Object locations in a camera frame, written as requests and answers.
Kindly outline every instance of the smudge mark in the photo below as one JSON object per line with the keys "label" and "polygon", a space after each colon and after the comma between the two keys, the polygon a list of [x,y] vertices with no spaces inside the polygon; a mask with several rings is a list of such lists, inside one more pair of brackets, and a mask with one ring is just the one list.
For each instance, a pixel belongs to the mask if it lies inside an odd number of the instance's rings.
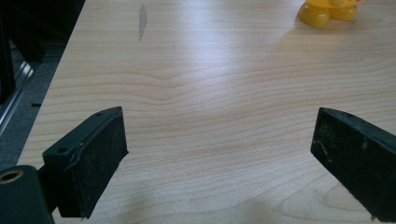
{"label": "smudge mark", "polygon": [[139,41],[142,40],[143,33],[145,33],[146,25],[148,24],[148,13],[146,7],[142,5],[139,10]]}

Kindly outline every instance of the floor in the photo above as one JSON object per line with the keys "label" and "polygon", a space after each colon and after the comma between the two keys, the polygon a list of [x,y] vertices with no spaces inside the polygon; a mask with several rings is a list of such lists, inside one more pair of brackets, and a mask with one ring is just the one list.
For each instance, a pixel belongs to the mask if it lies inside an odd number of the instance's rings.
{"label": "floor", "polygon": [[26,63],[11,45],[14,71],[19,82],[14,97],[18,99],[8,110],[7,119],[1,120],[0,170],[17,164],[64,52],[64,45],[52,41],[43,43],[43,47],[46,54],[42,63]]}

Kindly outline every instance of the wooden table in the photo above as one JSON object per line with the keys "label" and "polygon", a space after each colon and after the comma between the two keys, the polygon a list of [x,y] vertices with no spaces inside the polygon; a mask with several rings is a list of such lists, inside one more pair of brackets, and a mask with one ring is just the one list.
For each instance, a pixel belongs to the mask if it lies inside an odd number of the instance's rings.
{"label": "wooden table", "polygon": [[372,223],[309,148],[321,106],[396,133],[396,0],[322,30],[302,3],[87,0],[20,164],[122,105],[131,153],[83,223]]}

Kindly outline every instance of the yellow object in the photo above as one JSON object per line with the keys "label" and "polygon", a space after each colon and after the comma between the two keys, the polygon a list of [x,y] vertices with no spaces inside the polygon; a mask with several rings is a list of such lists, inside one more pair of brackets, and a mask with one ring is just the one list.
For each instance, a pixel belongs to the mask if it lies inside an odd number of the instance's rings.
{"label": "yellow object", "polygon": [[329,18],[352,21],[358,13],[361,0],[305,0],[298,17],[306,24],[323,28]]}

